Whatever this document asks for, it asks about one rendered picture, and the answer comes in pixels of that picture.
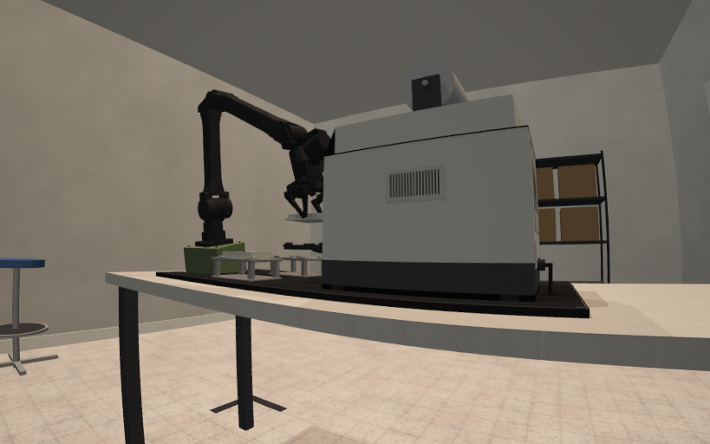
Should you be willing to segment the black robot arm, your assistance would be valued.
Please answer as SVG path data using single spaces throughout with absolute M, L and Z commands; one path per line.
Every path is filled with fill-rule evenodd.
M 222 112 L 232 114 L 267 133 L 273 140 L 280 141 L 282 149 L 290 150 L 292 169 L 298 163 L 298 179 L 305 176 L 323 181 L 323 156 L 330 141 L 325 130 L 314 128 L 307 132 L 304 127 L 240 100 L 234 94 L 215 89 L 207 92 L 205 99 L 198 106 L 203 125 L 205 172 L 204 190 L 199 194 L 198 204 L 199 216 L 204 220 L 204 232 L 201 232 L 202 241 L 195 242 L 195 246 L 200 247 L 233 243 L 233 238 L 225 238 L 221 222 L 229 218 L 233 210 L 229 192 L 225 192 L 221 176 L 219 127 Z M 212 195 L 219 195 L 219 198 L 213 198 Z

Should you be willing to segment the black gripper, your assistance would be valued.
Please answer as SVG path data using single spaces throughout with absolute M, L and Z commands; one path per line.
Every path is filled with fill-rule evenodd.
M 316 195 L 316 192 L 320 193 L 316 195 L 316 199 L 311 200 L 311 203 L 315 207 L 317 212 L 322 212 L 320 204 L 322 203 L 323 197 L 323 181 L 315 180 L 305 176 L 298 179 L 296 165 L 292 169 L 295 181 L 286 186 L 288 191 L 284 193 L 284 197 L 290 202 L 290 204 L 296 209 L 299 215 L 304 219 L 308 217 L 308 195 L 312 197 Z M 303 211 L 296 203 L 295 198 L 302 199 Z

